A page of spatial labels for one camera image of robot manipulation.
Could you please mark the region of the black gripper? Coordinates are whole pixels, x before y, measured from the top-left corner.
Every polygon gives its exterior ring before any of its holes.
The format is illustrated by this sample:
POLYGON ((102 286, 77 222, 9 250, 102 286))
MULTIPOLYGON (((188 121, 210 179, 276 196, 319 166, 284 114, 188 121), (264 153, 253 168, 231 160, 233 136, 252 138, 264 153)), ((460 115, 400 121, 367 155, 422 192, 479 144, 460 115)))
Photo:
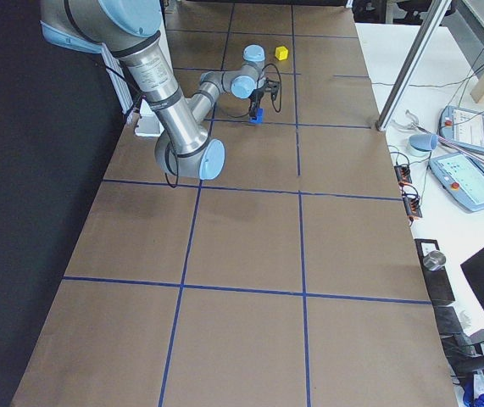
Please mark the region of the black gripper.
POLYGON ((269 78, 264 79, 263 83, 253 90, 251 94, 251 101, 249 106, 249 117, 256 118, 257 117, 257 103, 259 102, 265 93, 272 93, 272 81, 269 78))

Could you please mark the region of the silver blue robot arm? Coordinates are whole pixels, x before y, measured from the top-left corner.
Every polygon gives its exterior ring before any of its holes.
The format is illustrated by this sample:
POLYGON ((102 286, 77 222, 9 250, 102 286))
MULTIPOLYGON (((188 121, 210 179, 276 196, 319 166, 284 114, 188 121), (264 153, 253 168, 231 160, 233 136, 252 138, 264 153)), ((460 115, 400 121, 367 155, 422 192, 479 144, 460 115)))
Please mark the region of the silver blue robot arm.
POLYGON ((260 101, 267 91, 274 92, 275 82, 272 81, 269 86, 269 80, 264 73, 265 52, 260 45, 246 46, 243 59, 239 70, 210 71, 201 75, 198 90, 188 99, 197 123, 203 121, 224 93, 248 99, 248 116, 252 121, 257 121, 260 101))
POLYGON ((48 42, 86 53, 106 45, 128 68, 164 128, 154 151, 164 173, 200 180, 220 174, 224 144, 200 126, 159 46, 159 2, 42 1, 40 8, 48 42))

